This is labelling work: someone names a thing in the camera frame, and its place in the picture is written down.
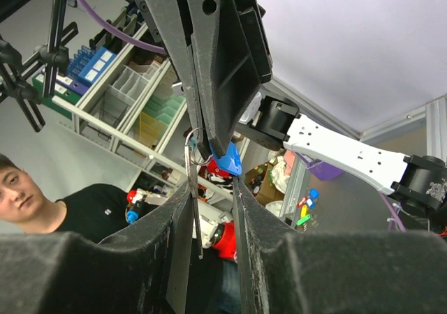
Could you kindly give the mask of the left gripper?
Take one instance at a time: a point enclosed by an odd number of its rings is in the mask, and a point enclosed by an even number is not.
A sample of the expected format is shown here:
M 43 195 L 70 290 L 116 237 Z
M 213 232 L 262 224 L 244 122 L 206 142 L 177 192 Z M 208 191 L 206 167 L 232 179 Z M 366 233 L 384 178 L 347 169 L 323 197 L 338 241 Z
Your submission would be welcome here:
M 196 146 L 227 152 L 238 120 L 272 60 L 257 0 L 135 0 L 147 11 L 182 87 Z

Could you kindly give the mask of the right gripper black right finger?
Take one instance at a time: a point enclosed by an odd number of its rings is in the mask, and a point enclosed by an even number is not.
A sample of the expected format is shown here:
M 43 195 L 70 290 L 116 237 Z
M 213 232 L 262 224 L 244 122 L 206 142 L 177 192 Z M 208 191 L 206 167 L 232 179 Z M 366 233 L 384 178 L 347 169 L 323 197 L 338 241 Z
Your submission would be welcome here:
M 300 233 L 233 181 L 243 313 L 445 313 L 446 243 L 410 232 Z

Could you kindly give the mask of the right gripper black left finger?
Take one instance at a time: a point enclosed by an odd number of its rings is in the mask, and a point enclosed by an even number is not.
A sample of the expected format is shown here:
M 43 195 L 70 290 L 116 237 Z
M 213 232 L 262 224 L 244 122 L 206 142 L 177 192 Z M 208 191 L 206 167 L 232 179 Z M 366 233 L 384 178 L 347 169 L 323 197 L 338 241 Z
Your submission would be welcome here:
M 94 244 L 79 234 L 1 236 L 2 313 L 183 313 L 193 203 L 160 207 Z

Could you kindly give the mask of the silver split keyring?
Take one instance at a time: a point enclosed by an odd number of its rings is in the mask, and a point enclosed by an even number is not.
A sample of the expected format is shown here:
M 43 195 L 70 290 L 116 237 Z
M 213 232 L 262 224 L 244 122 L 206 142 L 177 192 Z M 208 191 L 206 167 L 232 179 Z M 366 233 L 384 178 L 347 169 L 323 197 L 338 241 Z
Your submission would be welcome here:
M 198 155 L 198 147 L 195 138 L 195 132 L 197 130 L 202 130 L 202 128 L 191 129 L 186 135 L 184 144 L 185 163 L 187 165 L 206 166 L 210 163 L 212 154 L 210 154 L 207 158 L 200 157 L 199 160 L 196 158 L 196 156 Z

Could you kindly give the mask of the blue key tag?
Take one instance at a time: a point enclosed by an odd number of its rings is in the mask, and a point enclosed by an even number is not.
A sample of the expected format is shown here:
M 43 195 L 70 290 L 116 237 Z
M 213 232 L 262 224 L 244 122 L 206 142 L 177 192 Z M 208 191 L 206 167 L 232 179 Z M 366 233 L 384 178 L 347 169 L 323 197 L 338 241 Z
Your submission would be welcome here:
M 223 170 L 234 177 L 238 177 L 242 174 L 242 161 L 239 151 L 233 142 L 230 142 L 226 154 L 221 157 L 218 157 L 213 149 L 211 150 L 213 159 L 220 170 Z

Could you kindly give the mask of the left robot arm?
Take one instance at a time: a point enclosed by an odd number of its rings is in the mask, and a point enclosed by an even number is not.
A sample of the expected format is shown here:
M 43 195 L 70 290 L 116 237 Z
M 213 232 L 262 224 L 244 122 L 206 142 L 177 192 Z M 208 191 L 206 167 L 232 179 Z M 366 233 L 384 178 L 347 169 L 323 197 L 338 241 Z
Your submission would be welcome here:
M 408 214 L 446 224 L 446 164 L 369 146 L 311 120 L 272 97 L 272 59 L 257 0 L 134 0 L 153 24 L 177 73 L 203 158 L 235 163 L 238 130 L 272 150 L 287 149 L 335 166 L 398 201 Z

